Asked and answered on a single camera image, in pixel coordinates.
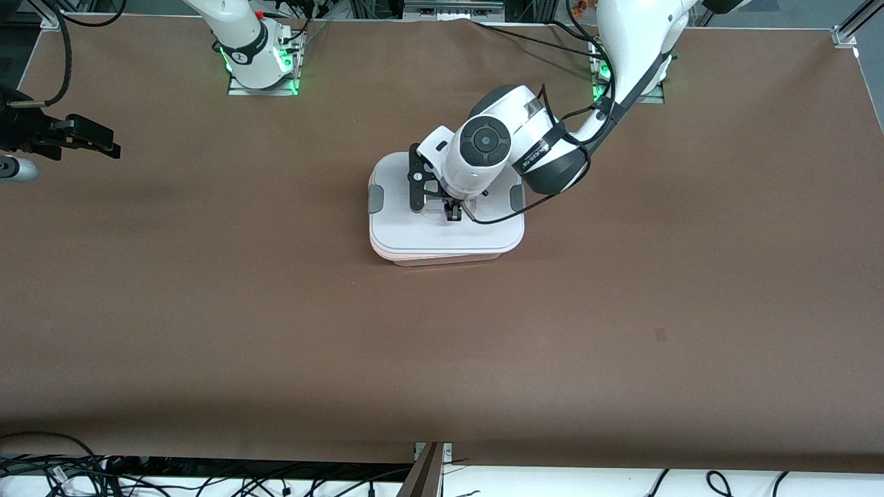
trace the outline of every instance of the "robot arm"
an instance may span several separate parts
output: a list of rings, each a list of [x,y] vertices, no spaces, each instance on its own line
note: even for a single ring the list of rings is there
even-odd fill
[[[444,126],[436,129],[420,144],[418,154],[456,202],[482,194],[507,166],[536,193],[561,193],[582,177],[589,154],[638,97],[665,76],[670,51],[698,1],[598,0],[599,37],[614,81],[572,134],[563,122],[553,121],[527,87],[509,85],[485,96],[456,132]],[[748,3],[706,0],[710,1],[728,3],[729,10]]]
[[[231,74],[247,88],[271,87],[294,69],[292,28],[259,19],[248,0],[184,0],[209,23]]]

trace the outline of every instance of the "brown tabletop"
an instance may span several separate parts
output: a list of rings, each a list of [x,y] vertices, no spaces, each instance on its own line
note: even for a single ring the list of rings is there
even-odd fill
[[[518,248],[403,269],[369,245],[376,161],[500,84],[583,107],[581,56],[467,21],[333,22],[299,96],[230,97],[199,19],[71,29],[50,114],[112,127],[123,158],[66,151],[0,187],[4,431],[113,454],[407,461],[445,440],[472,463],[884,470],[884,137],[827,32],[689,30],[667,102],[637,106]],[[62,67],[45,34],[23,89],[54,94]]]

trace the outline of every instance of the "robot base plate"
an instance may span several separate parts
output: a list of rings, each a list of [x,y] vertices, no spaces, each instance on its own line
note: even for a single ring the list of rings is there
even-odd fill
[[[262,52],[260,57],[270,58],[271,61],[265,66],[279,70],[278,81],[267,88],[250,88],[239,82],[232,76],[230,66],[227,72],[231,74],[227,95],[230,96],[296,96],[301,90],[301,68],[304,64],[304,47],[307,41],[307,33],[296,33],[292,36],[292,28],[277,21],[265,18],[261,21],[271,33],[278,30],[278,36],[289,40],[285,44],[271,45]]]
[[[380,160],[369,180],[369,236],[381,257],[398,265],[451,264],[493,259],[514,249],[525,233],[523,215],[494,225],[479,225],[466,215],[448,221],[440,199],[427,197],[421,212],[408,206],[408,153]],[[524,205],[522,178],[506,168],[488,195],[470,201],[478,219],[496,219]]]

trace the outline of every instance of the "green led light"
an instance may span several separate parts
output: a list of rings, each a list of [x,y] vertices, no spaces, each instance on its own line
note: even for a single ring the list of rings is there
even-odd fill
[[[227,72],[233,74],[233,69],[230,67],[230,61],[227,60],[227,55],[223,51],[221,52],[221,57],[224,58],[224,67],[227,69]]]
[[[291,64],[287,64],[286,62],[289,62],[289,60],[287,59],[285,62],[283,62],[282,57],[279,55],[280,53],[285,55],[285,52],[282,52],[282,50],[278,50],[278,51],[275,51],[272,53],[273,53],[273,57],[275,57],[277,59],[277,64],[279,64],[279,70],[280,71],[288,71],[288,66]]]

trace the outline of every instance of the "black cable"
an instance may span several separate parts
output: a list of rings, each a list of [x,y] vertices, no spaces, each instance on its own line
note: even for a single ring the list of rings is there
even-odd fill
[[[566,52],[575,53],[578,55],[582,55],[590,58],[600,58],[599,54],[591,54],[590,52],[583,50],[576,50],[570,47],[566,47],[563,45],[559,45],[556,43],[546,42],[544,40],[538,40],[537,38],[531,38],[530,36],[525,36],[524,34],[513,33],[512,31],[507,31],[506,29],[500,29],[499,27],[494,26],[486,26],[485,24],[477,23],[479,26],[484,27],[485,29],[490,29],[491,31],[496,31],[501,34],[507,34],[509,36],[514,36],[516,38],[522,38],[523,40],[527,40],[529,42],[540,43],[541,45],[546,45],[547,47],[553,47],[554,49],[565,50]]]
[[[663,470],[663,472],[660,473],[660,475],[657,477],[657,481],[654,482],[654,487],[648,493],[648,497],[654,497],[655,495],[657,495],[657,491],[660,489],[660,484],[663,483],[663,478],[665,478],[668,473],[669,470]]]
[[[568,33],[571,37],[576,38],[576,39],[578,39],[578,40],[584,40],[585,42],[588,42],[588,41],[589,41],[589,40],[585,40],[585,39],[583,39],[583,35],[582,35],[582,34],[575,33],[574,31],[571,30],[570,27],[568,27],[567,25],[565,25],[565,24],[559,22],[559,21],[556,20],[556,19],[550,19],[550,20],[547,20],[544,24],[549,25],[549,26],[556,26],[556,27],[560,28],[562,31],[564,31],[565,33]]]
[[[32,461],[41,460],[41,459],[44,462],[46,462],[46,464],[43,466],[32,462]],[[2,456],[0,456],[0,460],[13,461],[12,459],[9,459],[7,457],[2,457]],[[61,467],[62,465],[67,465],[69,470],[74,471],[73,474],[67,475],[68,479],[76,478],[76,477],[80,477],[80,476],[89,477],[89,479],[92,480],[92,482],[93,482],[93,486],[96,486],[96,493],[98,493],[100,495],[108,495],[107,488],[110,487],[110,489],[111,489],[110,495],[111,496],[123,497],[123,494],[122,494],[123,488],[133,488],[133,490],[129,493],[129,496],[127,496],[127,497],[131,497],[131,495],[134,493],[134,490],[137,489],[138,487],[147,487],[147,488],[156,489],[160,493],[162,493],[163,495],[169,497],[169,494],[164,492],[164,489],[177,487],[177,486],[155,485],[153,483],[143,481],[143,479],[146,478],[146,476],[141,476],[141,477],[135,478],[133,476],[128,476],[128,475],[115,475],[115,474],[109,473],[108,471],[105,471],[105,470],[94,470],[94,469],[88,469],[88,468],[81,468],[81,467],[78,467],[76,464],[77,463],[91,463],[91,461],[87,462],[87,461],[83,461],[81,459],[73,459],[70,457],[46,456],[44,458],[35,458],[35,459],[32,459],[31,461],[26,459],[26,460],[17,460],[15,462],[18,464],[25,464],[30,467],[26,468],[26,469],[21,469],[21,470],[6,471],[3,475],[0,475],[0,478],[1,477],[16,476],[16,475],[20,475],[20,474],[27,474],[27,473],[33,472],[34,469],[41,470],[44,473],[49,473],[50,475],[52,475],[52,473],[49,472],[49,470],[47,468],[54,467],[54,466]],[[136,483],[135,483],[135,485],[132,485],[132,486],[119,486],[119,482],[118,482],[119,478],[129,479],[129,480],[132,480]]]
[[[231,475],[231,476],[229,476],[229,477],[223,477],[223,478],[222,478],[222,475],[224,475],[225,472],[227,472],[227,471],[229,471],[229,470],[240,470],[240,469],[244,469],[246,466],[248,466],[248,462],[238,464],[238,465],[233,466],[233,467],[231,467],[231,468],[229,468],[229,469],[226,469],[226,470],[221,470],[221,471],[217,474],[217,476],[215,476],[215,477],[209,477],[209,478],[206,478],[206,481],[202,482],[202,485],[200,485],[199,487],[196,488],[196,495],[195,495],[194,497],[200,497],[200,495],[202,495],[202,492],[205,491],[206,487],[213,486],[213,485],[215,485],[215,484],[217,484],[217,483],[221,483],[221,482],[223,482],[223,481],[227,481],[227,480],[234,479],[234,478],[248,478],[247,475],[241,475],[241,474],[235,474],[235,475]],[[213,480],[213,479],[215,479],[215,478],[220,478],[220,479],[219,479],[218,481],[212,481],[211,483],[209,483],[211,480]]]
[[[602,47],[601,44],[596,42],[595,38],[590,36],[590,34],[587,33],[585,29],[583,29],[583,26],[581,26],[580,23],[577,22],[577,19],[574,17],[574,13],[571,11],[570,2],[568,0],[566,0],[565,4],[566,4],[565,5],[566,10],[568,11],[568,17],[571,19],[571,22],[574,23],[574,26],[577,28],[577,30],[580,31],[580,33],[583,35],[583,38],[580,38],[580,39],[592,44],[592,46],[598,51],[598,53],[601,55],[601,58],[607,64],[608,70],[611,73],[611,76],[610,76],[610,78],[608,78],[608,83],[606,85],[606,92],[604,94],[602,94],[603,96],[607,95],[608,90],[610,90],[611,106],[605,112],[605,120],[604,120],[604,122],[602,122],[602,125],[598,128],[598,131],[594,135],[592,135],[592,137],[583,141],[583,143],[586,144],[586,143],[591,143],[591,142],[597,140],[599,138],[599,136],[601,136],[601,134],[605,132],[605,128],[607,127],[608,122],[611,119],[611,114],[613,113],[614,106],[617,104],[617,101],[616,101],[616,98],[617,98],[616,76],[615,76],[613,63],[611,61],[611,58],[607,55],[607,52],[605,52],[605,48]],[[562,116],[561,120],[566,120],[569,118],[573,118],[574,116],[579,116],[580,114],[583,114],[585,112],[589,112],[589,111],[596,109],[596,108],[597,108],[596,103],[593,102],[592,104],[590,104],[582,109],[578,109],[577,111],[572,111],[572,112],[569,112],[568,114],[565,114],[564,116]]]
[[[344,495],[346,495],[347,493],[350,493],[350,491],[354,490],[355,488],[359,488],[360,486],[363,486],[363,485],[365,485],[365,484],[367,484],[367,483],[371,483],[371,482],[373,482],[373,481],[378,481],[378,480],[381,479],[381,478],[386,478],[386,477],[389,477],[389,476],[395,475],[396,473],[401,473],[401,472],[403,472],[403,471],[410,471],[410,470],[411,470],[411,466],[409,466],[409,467],[407,467],[407,468],[399,468],[398,470],[387,471],[386,473],[381,473],[381,474],[376,475],[376,476],[374,476],[374,477],[366,478],[366,479],[364,479],[363,481],[361,481],[361,482],[359,482],[359,483],[357,483],[357,484],[355,484],[355,485],[350,486],[350,487],[349,487],[347,490],[345,490],[344,492],[341,492],[341,493],[336,494],[334,497],[344,497]]]
[[[96,473],[102,474],[102,476],[99,480],[102,483],[101,495],[107,496],[108,495],[107,489],[108,489],[108,487],[110,487],[112,495],[114,495],[115,497],[123,497],[122,492],[119,489],[119,482],[116,480],[116,478],[106,478],[104,476],[107,473],[104,472],[104,468],[102,468],[102,465],[98,460],[98,456],[95,455],[95,452],[93,452],[92,449],[89,448],[88,445],[86,445],[85,443],[83,443],[79,439],[72,437],[71,435],[65,435],[63,433],[31,431],[31,432],[6,433],[5,435],[0,435],[0,440],[6,440],[6,439],[11,439],[11,438],[16,438],[16,437],[51,437],[51,438],[57,438],[57,439],[64,439],[64,440],[68,440],[68,441],[75,443],[84,452],[86,452],[86,454],[88,454],[90,462],[94,465],[95,469],[97,470]]]
[[[338,463],[323,470],[319,470],[313,475],[313,483],[310,484],[310,490],[304,494],[304,497],[313,497],[314,492],[321,485],[327,483],[334,472],[346,466],[347,463]]]
[[[45,466],[39,466],[39,465],[37,465],[37,464],[32,464],[32,463],[30,463],[30,462],[28,462],[28,461],[20,461],[20,460],[11,459],[11,458],[6,458],[6,457],[0,458],[0,459],[2,459],[2,460],[4,460],[4,461],[7,461],[7,462],[11,463],[11,464],[9,464],[10,466],[15,466],[15,465],[18,465],[18,464],[25,464],[25,465],[28,465],[28,466],[33,466],[33,467],[35,467],[37,470],[40,470],[40,471],[43,472],[43,476],[46,478],[46,483],[49,485],[50,492],[47,494],[47,497],[49,497],[49,496],[51,496],[51,495],[59,495],[59,494],[64,495],[64,491],[62,491],[61,493],[59,493],[59,491],[56,489],[56,484],[55,484],[56,479],[55,479],[55,477],[52,475],[52,473],[49,471],[49,469],[48,469],[47,467],[45,467]],[[28,468],[27,470],[23,470],[22,472],[25,472],[25,473],[31,473],[31,472],[34,472],[34,468],[33,468],[33,467],[32,467],[32,468]],[[6,477],[6,476],[11,476],[11,475],[3,474],[3,475],[0,475],[0,478],[2,478],[2,477]]]
[[[27,0],[31,6],[33,6],[37,11],[36,5],[34,5],[31,0]],[[39,101],[23,101],[23,102],[9,102],[8,105],[13,109],[33,109],[33,108],[41,108],[41,107],[49,107],[52,104],[58,103],[62,97],[67,93],[67,89],[71,86],[71,71],[73,67],[73,50],[71,49],[71,33],[67,29],[67,24],[65,23],[64,14],[58,9],[58,5],[56,5],[55,1],[49,1],[45,3],[47,7],[49,7],[52,12],[56,15],[58,19],[58,29],[61,30],[61,38],[62,42],[65,44],[65,76],[61,81],[61,88],[58,89],[58,92],[50,98],[49,100],[44,100],[42,102]]]
[[[721,483],[724,484],[724,492],[722,492],[719,487],[713,484],[713,477],[718,477],[721,480]],[[706,484],[709,485],[709,488],[711,488],[713,492],[721,495],[721,497],[734,497],[734,495],[730,492],[730,484],[728,483],[728,479],[724,478],[724,475],[716,470],[708,471],[706,473]]]
[[[0,478],[15,476],[15,475],[19,475],[19,474],[22,474],[22,475],[29,474],[29,473],[33,473],[34,470],[37,469],[37,470],[42,471],[43,476],[46,478],[46,483],[50,488],[50,491],[47,494],[48,496],[61,495],[64,497],[67,495],[64,491],[64,485],[65,485],[66,480],[65,481],[58,480],[58,478],[56,478],[55,474],[48,469],[49,466],[39,466],[39,465],[34,465],[34,466],[35,466],[35,468],[26,468],[23,470],[7,471],[3,475],[0,475]],[[102,496],[107,495],[107,490],[106,490],[106,486],[104,486],[105,485],[104,482],[96,481],[97,478],[94,478],[93,475],[88,474],[86,471],[78,470],[77,472],[74,472],[73,474],[70,474],[70,475],[65,473],[65,477],[67,479],[76,478],[76,477],[80,477],[80,476],[86,476],[89,479],[90,483],[92,483],[92,486],[95,489],[95,495],[102,495]]]
[[[304,32],[307,31],[307,27],[310,25],[310,21],[311,21],[311,20],[313,20],[313,18],[307,18],[307,20],[304,21],[304,26],[301,26],[301,29],[299,29],[299,30],[298,30],[295,34],[293,34],[292,36],[290,36],[290,37],[288,37],[288,38],[284,38],[283,41],[282,41],[282,43],[283,43],[283,44],[286,44],[286,43],[290,42],[291,40],[294,40],[294,39],[297,38],[298,36],[301,36],[302,34],[304,34]]]
[[[271,480],[273,478],[276,478],[276,477],[279,477],[279,476],[285,474],[286,472],[288,472],[292,468],[297,468],[298,466],[302,466],[304,464],[305,463],[292,463],[292,464],[289,464],[289,465],[287,465],[283,468],[280,468],[276,471],[273,471],[271,474],[267,475],[264,478],[252,478],[251,483],[249,483],[248,485],[243,485],[242,488],[234,495],[237,495],[237,494],[238,495],[250,495],[252,492],[254,492],[259,487],[261,489],[263,489],[265,492],[267,492],[267,489],[263,486],[264,483],[266,483],[268,480]]]
[[[550,119],[550,123],[553,126],[557,126],[558,123],[556,123],[555,118],[553,117],[553,108],[550,106],[549,98],[546,95],[546,85],[543,85],[540,87],[540,93],[537,94],[537,97],[543,99],[544,107],[546,108],[546,114]],[[568,188],[566,188],[566,189],[569,189],[569,188],[573,187],[574,185],[576,185],[577,183],[579,183],[583,178],[586,177],[586,174],[590,171],[590,167],[592,166],[592,157],[590,156],[590,152],[586,149],[586,145],[583,142],[577,140],[572,134],[570,134],[570,133],[565,134],[564,136],[562,136],[562,140],[565,140],[568,143],[576,145],[577,149],[579,149],[583,153],[583,156],[586,158],[586,166],[583,168],[583,170],[580,172],[580,174],[577,176],[577,178],[571,183],[571,185]],[[470,212],[468,209],[464,209],[464,212],[466,212],[469,219],[471,221],[473,221],[474,223],[476,223],[477,225],[484,225],[484,226],[496,225],[496,224],[502,223],[508,219],[512,219],[520,214],[524,214],[525,212],[528,212],[529,210],[534,209],[535,207],[537,207],[541,203],[544,203],[557,195],[561,195],[564,191],[565,190],[562,190],[561,192],[559,192],[557,194],[547,195],[547,196],[541,198],[540,200],[537,200],[536,202],[534,202],[530,205],[522,207],[521,209],[519,209],[511,214],[507,214],[506,216],[504,216],[502,218],[493,219],[491,221],[484,221],[481,219],[476,219],[474,217],[473,213]]]
[[[776,497],[777,492],[779,492],[780,490],[780,483],[782,482],[782,479],[785,478],[788,474],[788,471],[783,471],[782,473],[780,473],[780,476],[778,476],[773,482],[773,492],[771,492],[771,497]]]
[[[56,2],[56,1],[57,1],[57,0],[50,0],[48,3],[52,4],[52,3]],[[69,18],[69,17],[67,17],[67,15],[65,15],[65,14],[57,14],[57,15],[59,15],[59,16],[65,18],[65,19],[67,19],[67,20],[69,20],[69,21],[71,21],[73,24],[76,24],[77,26],[84,26],[84,27],[105,27],[105,26],[108,26],[108,25],[112,24],[114,21],[116,21],[117,19],[119,19],[120,16],[123,15],[123,11],[126,9],[126,2],[128,2],[128,1],[129,1],[129,0],[123,0],[122,2],[120,2],[120,4],[119,4],[119,9],[117,9],[117,11],[114,13],[113,17],[110,18],[110,19],[107,19],[107,20],[105,20],[105,21],[102,21],[102,22],[94,22],[94,23],[93,23],[93,22],[83,22],[83,21],[81,21],[81,20],[76,20],[76,19]]]
[[[132,480],[134,482],[132,485],[126,485],[126,486],[119,487],[121,490],[122,489],[126,489],[126,490],[131,489],[131,492],[126,497],[131,497],[134,494],[134,492],[136,490],[138,490],[139,488],[154,489],[154,490],[157,490],[158,492],[162,493],[164,496],[169,495],[167,492],[165,492],[165,490],[171,490],[171,489],[189,490],[189,491],[196,490],[199,493],[201,493],[208,486],[213,486],[213,485],[225,482],[230,479],[250,478],[248,475],[239,475],[238,474],[238,475],[234,475],[234,476],[230,476],[230,477],[220,478],[220,479],[217,479],[216,481],[211,481],[211,480],[213,480],[217,477],[209,477],[200,486],[158,485],[158,484],[154,484],[154,483],[151,483],[148,481],[144,481],[144,478],[150,478],[148,475],[143,475],[143,476],[139,476],[139,477],[129,476],[129,475],[114,475],[114,474],[108,473],[103,470],[98,471],[98,470],[91,470],[88,468],[77,467],[77,463],[85,463],[85,461],[80,460],[80,459],[72,459],[72,458],[65,458],[65,457],[58,457],[58,456],[51,456],[50,455],[50,456],[43,456],[43,457],[35,457],[35,458],[31,458],[30,460],[23,460],[23,461],[18,460],[18,459],[13,460],[10,458],[0,456],[0,460],[7,460],[10,462],[15,462],[16,464],[24,464],[24,465],[29,466],[28,468],[25,468],[22,470],[7,471],[3,475],[0,475],[0,477],[15,476],[18,474],[26,474],[26,473],[33,472],[34,469],[41,470],[46,475],[53,477],[52,473],[48,470],[48,468],[52,467],[52,466],[61,466],[62,463],[66,463],[69,466],[69,469],[76,471],[72,475],[69,475],[69,478],[76,478],[78,476],[104,476],[107,478],[123,478],[123,479],[127,479],[127,480]],[[34,462],[45,462],[47,464],[41,466],[39,464],[35,464]],[[266,479],[262,479],[260,481],[256,481],[256,478],[253,478],[253,482],[248,485],[243,486],[243,488],[248,489],[249,486],[253,485],[254,483],[257,483],[255,488],[248,489],[248,490],[250,492],[252,492],[256,488],[262,488],[265,492],[267,492],[267,488],[265,486],[263,486],[263,483],[265,483],[267,479],[273,478],[274,476],[276,476],[276,473],[280,473],[282,471],[288,471],[293,466],[295,466],[297,464],[292,464],[292,465],[286,466],[285,468],[276,471],[274,474],[271,474]]]

